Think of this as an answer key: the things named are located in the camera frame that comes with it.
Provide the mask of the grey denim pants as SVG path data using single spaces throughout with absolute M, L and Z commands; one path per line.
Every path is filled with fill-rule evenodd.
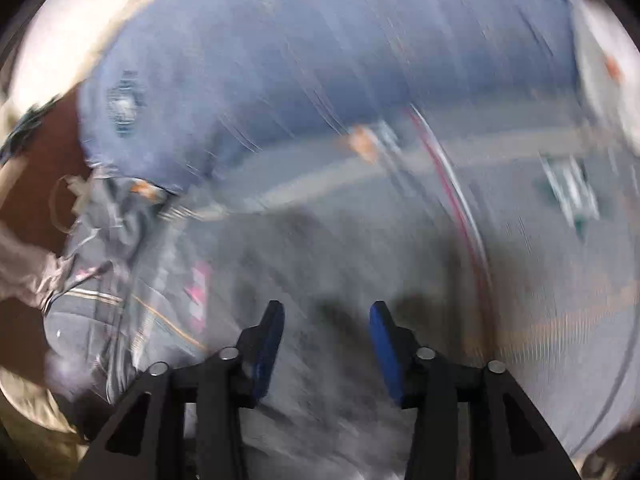
M 285 328 L 268 396 L 242 415 L 253 479 L 398 479 L 412 420 L 375 359 L 369 310 L 450 359 L 475 362 L 469 261 L 444 214 L 398 219 L 296 207 L 167 231 L 172 265 L 205 269 L 210 348 L 231 344 L 270 300 Z

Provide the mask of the pale crumpled cloth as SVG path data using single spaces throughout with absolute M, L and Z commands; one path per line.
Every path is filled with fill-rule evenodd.
M 64 269 L 53 252 L 23 243 L 4 223 L 0 233 L 1 300 L 20 300 L 42 310 L 56 291 Z

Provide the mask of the grey patterned bed sheet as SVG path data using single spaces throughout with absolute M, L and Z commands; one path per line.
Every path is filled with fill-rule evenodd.
M 422 133 L 376 127 L 376 162 L 330 136 L 241 158 L 181 196 L 138 197 L 98 174 L 68 241 L 74 270 L 44 319 L 46 377 L 66 414 L 91 425 L 157 361 L 185 366 L 206 342 L 205 269 L 175 269 L 167 231 L 296 207 L 398 219 L 444 214 L 469 261 L 475 362 L 494 356 L 540 408 L 568 454 L 593 453 L 639 416 L 639 163 L 559 120 L 497 132 L 431 114 L 472 219 L 457 224 Z

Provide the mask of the brown wooden headboard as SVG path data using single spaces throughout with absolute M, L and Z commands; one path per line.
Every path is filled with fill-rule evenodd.
M 62 252 L 76 200 L 64 178 L 89 174 L 72 89 L 44 115 L 21 155 L 2 168 L 1 221 L 23 242 Z M 15 298 L 3 300 L 1 366 L 42 386 L 47 352 L 41 313 Z

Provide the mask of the blue plaid pillow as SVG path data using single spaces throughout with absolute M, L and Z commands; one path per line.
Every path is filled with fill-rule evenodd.
M 182 192 L 412 104 L 577 84 L 574 0 L 153 0 L 77 98 L 88 164 Z

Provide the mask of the white paper bag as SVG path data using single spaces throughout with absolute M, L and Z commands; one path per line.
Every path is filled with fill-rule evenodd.
M 639 49 L 603 0 L 573 4 L 580 88 L 599 127 L 639 153 Z

